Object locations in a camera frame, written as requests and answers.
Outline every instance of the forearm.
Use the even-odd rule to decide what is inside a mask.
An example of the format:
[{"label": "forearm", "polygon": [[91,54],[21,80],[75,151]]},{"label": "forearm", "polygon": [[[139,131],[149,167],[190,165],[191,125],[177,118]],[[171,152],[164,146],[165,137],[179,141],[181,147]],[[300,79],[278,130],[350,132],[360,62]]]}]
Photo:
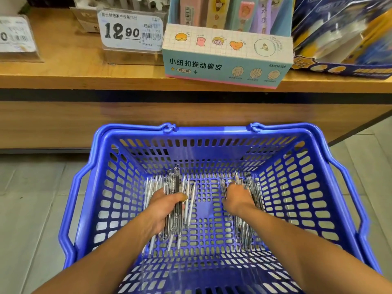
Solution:
[{"label": "forearm", "polygon": [[34,294],[109,294],[148,242],[152,223],[142,212],[83,259],[60,272]]},{"label": "forearm", "polygon": [[241,217],[306,293],[391,291],[385,278],[321,237],[254,207],[247,207]]}]

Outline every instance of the barcode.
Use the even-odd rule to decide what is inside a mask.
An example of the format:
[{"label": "barcode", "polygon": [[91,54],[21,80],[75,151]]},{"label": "barcode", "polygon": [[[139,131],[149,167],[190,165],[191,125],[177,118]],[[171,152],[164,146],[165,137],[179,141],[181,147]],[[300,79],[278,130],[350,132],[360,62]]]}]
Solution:
[{"label": "barcode", "polygon": [[141,38],[144,40],[155,40],[155,41],[161,41],[162,40],[162,34],[159,33],[141,33]]},{"label": "barcode", "polygon": [[191,26],[193,24],[192,22],[193,11],[194,11],[193,7],[189,7],[189,6],[185,7],[185,24],[187,26]]},{"label": "barcode", "polygon": [[28,41],[27,37],[23,36],[23,35],[22,36],[21,35],[15,35],[14,38],[17,41]]}]

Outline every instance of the person's left hand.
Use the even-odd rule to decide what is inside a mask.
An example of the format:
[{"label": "person's left hand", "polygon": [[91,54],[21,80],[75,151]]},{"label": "person's left hand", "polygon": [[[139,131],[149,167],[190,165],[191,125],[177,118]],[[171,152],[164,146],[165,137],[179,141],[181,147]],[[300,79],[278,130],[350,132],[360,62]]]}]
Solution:
[{"label": "person's left hand", "polygon": [[183,193],[165,195],[164,189],[156,191],[150,199],[148,207],[144,212],[152,219],[152,234],[158,234],[165,227],[165,218],[174,209],[177,202],[184,202],[187,196]]}]

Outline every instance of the pink stripe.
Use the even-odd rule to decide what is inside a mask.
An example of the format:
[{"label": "pink stripe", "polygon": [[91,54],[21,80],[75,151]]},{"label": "pink stripe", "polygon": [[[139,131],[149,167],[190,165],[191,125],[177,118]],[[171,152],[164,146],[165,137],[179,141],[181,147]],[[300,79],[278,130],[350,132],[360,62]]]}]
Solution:
[{"label": "pink stripe", "polygon": [[246,87],[252,87],[252,88],[271,88],[273,90],[275,90],[277,87],[267,87],[265,85],[250,85],[250,84],[237,84],[237,83],[233,83],[233,82],[227,82],[227,81],[219,81],[219,80],[212,80],[212,79],[201,79],[201,78],[189,78],[186,76],[179,76],[179,75],[168,75],[165,74],[166,77],[172,77],[172,78],[180,78],[180,79],[194,79],[194,80],[200,80],[200,81],[208,81],[208,82],[216,82],[219,84],[229,84],[229,85],[244,85]]}]

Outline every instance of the white price label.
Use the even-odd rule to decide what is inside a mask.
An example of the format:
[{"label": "white price label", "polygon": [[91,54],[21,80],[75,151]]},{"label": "white price label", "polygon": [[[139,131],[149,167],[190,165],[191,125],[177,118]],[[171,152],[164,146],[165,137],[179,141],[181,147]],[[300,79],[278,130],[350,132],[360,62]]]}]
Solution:
[{"label": "white price label", "polygon": [[0,16],[0,52],[36,52],[29,23],[22,16]]},{"label": "white price label", "polygon": [[162,49],[164,23],[159,17],[101,10],[98,23],[102,43],[107,47],[151,51]]}]

